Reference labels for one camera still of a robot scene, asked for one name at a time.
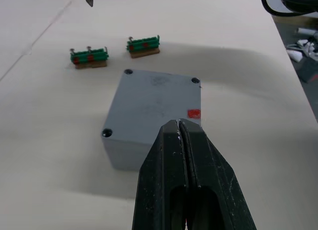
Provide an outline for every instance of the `screw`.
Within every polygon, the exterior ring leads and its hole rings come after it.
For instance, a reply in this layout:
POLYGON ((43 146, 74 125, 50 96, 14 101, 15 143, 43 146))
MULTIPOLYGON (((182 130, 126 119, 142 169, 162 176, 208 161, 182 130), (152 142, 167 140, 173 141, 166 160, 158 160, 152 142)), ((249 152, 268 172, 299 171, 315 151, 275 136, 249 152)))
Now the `screw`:
POLYGON ((198 78, 196 78, 196 77, 192 78, 191 81, 193 83, 199 83, 200 82, 200 80, 198 78))
POLYGON ((124 73, 127 75, 131 75, 133 73, 133 71, 132 70, 125 70, 124 73))
POLYGON ((110 137, 113 134, 113 131, 109 128, 105 128, 102 132, 101 135, 103 137, 110 137))

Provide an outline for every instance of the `floor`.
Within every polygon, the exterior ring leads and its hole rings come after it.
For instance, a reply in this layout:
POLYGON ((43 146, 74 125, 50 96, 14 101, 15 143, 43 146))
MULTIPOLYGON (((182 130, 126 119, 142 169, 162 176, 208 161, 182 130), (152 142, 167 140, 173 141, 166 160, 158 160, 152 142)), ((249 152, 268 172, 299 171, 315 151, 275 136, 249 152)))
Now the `floor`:
MULTIPOLYGON (((299 27, 298 25, 276 23, 276 27, 285 45, 293 44, 299 39, 307 38, 307 36, 295 34, 295 30, 299 27)), ((301 60, 299 63, 292 61, 296 71, 301 68, 304 61, 305 59, 301 60)), ((311 83, 305 83, 301 81, 301 83, 307 99, 315 114, 316 120, 318 121, 318 81, 316 80, 311 83)))

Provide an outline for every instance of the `gray box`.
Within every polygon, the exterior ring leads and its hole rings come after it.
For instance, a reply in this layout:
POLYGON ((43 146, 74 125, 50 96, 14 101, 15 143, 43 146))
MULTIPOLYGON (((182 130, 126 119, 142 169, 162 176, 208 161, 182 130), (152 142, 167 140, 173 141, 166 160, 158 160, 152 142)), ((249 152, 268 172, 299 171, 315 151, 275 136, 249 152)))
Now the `gray box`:
POLYGON ((195 77, 125 70, 101 133, 113 167, 138 171, 172 119, 200 124, 200 85, 195 77))

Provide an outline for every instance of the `white table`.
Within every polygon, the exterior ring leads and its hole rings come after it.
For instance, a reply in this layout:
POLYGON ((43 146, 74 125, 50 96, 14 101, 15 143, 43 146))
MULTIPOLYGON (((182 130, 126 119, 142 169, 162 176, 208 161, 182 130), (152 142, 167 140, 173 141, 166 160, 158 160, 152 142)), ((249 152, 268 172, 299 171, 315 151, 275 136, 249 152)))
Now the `white table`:
POLYGON ((130 229, 138 174, 100 131, 125 68, 198 77, 202 126, 258 230, 318 229, 317 123, 260 0, 75 0, 0 82, 0 228, 130 229), (132 60, 127 37, 161 36, 132 60), (69 48, 107 46, 77 71, 69 48))

